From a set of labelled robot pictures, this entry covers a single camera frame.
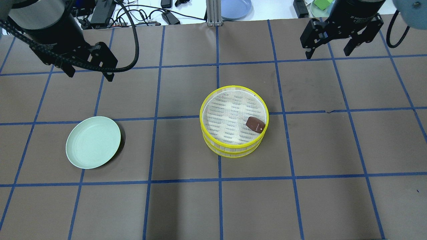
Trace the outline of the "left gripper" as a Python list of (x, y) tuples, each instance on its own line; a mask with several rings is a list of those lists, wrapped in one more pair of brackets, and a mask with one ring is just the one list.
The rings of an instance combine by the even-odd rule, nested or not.
[(70, 78), (76, 67), (102, 72), (112, 82), (118, 60), (104, 42), (90, 45), (70, 13), (18, 13), (17, 37), (47, 65), (63, 70)]

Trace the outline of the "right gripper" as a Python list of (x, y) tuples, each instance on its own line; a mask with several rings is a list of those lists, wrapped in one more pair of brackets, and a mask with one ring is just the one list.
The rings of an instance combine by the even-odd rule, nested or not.
[(344, 47), (350, 56), (362, 43), (372, 42), (383, 26), (381, 5), (333, 5), (326, 20), (311, 18), (300, 36), (301, 46), (310, 60), (321, 45), (336, 39), (350, 39)]

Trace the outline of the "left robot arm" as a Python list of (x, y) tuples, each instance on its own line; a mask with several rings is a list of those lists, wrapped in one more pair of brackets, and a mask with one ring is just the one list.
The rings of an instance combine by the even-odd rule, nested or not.
[(71, 14), (70, 0), (2, 0), (1, 22), (13, 23), (55, 54), (90, 67), (115, 68), (118, 60), (104, 42), (87, 43)]

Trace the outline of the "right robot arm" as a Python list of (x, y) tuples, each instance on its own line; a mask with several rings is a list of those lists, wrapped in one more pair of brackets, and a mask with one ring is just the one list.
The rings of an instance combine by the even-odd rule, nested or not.
[[(300, 42), (306, 50), (306, 58), (311, 59), (318, 47), (336, 39), (349, 39), (343, 49), (346, 56), (361, 44), (372, 42), (384, 24), (379, 13), (384, 3), (384, 0), (336, 0), (326, 20), (310, 19), (302, 32)], [(393, 5), (396, 11), (386, 36), (390, 36), (398, 15), (401, 15), (407, 28), (396, 44), (391, 44), (387, 39), (386, 43), (390, 48), (399, 46), (409, 29), (425, 30), (427, 27), (425, 0), (394, 0)]]

